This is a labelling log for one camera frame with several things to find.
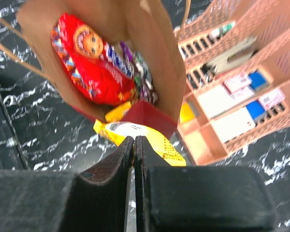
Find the purple candy pack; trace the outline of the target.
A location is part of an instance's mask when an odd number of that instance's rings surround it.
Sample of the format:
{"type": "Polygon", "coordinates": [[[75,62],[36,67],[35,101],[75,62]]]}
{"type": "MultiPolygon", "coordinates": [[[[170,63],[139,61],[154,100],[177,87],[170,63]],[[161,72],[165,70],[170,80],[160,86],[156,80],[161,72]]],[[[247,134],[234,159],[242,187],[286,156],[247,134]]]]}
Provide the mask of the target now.
{"type": "Polygon", "coordinates": [[[132,73],[138,99],[155,105],[158,96],[152,85],[152,77],[148,65],[139,52],[132,52],[124,42],[120,42],[120,46],[127,68],[132,73]]]}

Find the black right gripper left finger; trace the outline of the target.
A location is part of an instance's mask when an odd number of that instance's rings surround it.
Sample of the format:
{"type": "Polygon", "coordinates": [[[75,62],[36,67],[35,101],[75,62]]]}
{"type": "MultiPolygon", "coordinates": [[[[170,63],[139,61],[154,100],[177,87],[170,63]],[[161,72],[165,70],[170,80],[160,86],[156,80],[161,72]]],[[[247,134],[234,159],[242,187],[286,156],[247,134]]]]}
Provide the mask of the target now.
{"type": "Polygon", "coordinates": [[[122,232],[133,139],[81,174],[0,170],[0,232],[122,232]]]}

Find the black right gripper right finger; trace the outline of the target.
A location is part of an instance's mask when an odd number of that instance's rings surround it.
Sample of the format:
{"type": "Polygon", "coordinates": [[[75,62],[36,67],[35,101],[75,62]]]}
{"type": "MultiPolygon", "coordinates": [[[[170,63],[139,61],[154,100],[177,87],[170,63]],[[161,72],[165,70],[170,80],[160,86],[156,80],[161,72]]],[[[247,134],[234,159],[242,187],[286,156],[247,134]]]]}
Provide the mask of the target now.
{"type": "Polygon", "coordinates": [[[173,167],[144,136],[134,150],[139,232],[272,232],[276,209],[260,175],[243,166],[173,167]]]}

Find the red paper bag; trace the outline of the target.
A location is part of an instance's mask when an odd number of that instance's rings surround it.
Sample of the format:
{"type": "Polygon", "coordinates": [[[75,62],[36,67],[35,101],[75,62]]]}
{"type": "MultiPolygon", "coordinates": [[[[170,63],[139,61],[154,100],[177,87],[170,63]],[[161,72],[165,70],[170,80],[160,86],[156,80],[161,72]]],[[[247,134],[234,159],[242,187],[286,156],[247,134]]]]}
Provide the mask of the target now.
{"type": "Polygon", "coordinates": [[[160,0],[28,0],[16,18],[40,63],[22,66],[76,111],[166,137],[176,130],[186,68],[160,0]]]}

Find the red chips bag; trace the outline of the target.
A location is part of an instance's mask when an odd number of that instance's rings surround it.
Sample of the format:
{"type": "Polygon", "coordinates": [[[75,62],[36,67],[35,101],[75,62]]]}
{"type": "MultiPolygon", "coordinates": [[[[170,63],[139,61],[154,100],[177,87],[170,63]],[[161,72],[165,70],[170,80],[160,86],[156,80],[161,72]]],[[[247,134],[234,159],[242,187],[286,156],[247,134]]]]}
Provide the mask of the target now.
{"type": "Polygon", "coordinates": [[[73,85],[95,104],[118,106],[136,97],[133,67],[76,16],[64,13],[51,41],[73,85]]]}

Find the yellow snack pack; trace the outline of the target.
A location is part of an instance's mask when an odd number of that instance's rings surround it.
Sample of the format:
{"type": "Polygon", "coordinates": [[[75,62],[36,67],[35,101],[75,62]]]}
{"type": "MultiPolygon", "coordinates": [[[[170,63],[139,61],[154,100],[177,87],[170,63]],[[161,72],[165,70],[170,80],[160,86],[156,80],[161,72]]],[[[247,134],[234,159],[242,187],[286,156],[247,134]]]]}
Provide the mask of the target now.
{"type": "Polygon", "coordinates": [[[120,121],[124,115],[130,110],[131,108],[131,102],[125,102],[118,107],[114,108],[113,110],[109,111],[105,115],[105,120],[110,123],[110,122],[116,122],[120,121]]]}

